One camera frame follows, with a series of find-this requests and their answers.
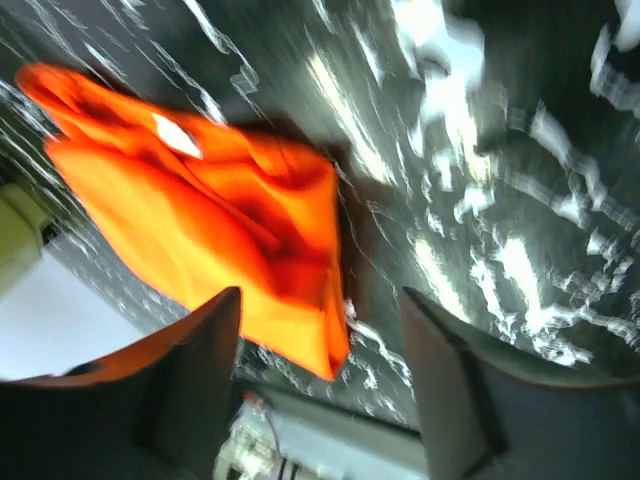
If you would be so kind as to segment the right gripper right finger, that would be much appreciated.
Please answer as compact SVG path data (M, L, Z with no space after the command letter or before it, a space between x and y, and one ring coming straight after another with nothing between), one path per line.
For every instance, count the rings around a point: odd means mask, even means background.
M638 379L544 360L413 288L400 323L429 478L638 478Z

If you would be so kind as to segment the orange t shirt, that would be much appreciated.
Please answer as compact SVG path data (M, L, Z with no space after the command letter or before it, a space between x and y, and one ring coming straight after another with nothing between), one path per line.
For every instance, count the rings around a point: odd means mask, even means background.
M236 286L244 338L336 377L349 341L330 160L60 66L16 82L58 127L46 154L139 279L188 309Z

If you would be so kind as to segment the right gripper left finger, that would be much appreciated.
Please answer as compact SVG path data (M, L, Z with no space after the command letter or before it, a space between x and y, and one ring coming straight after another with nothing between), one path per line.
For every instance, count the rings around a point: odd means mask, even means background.
M210 479L226 438L241 291L59 375L1 384L4 479Z

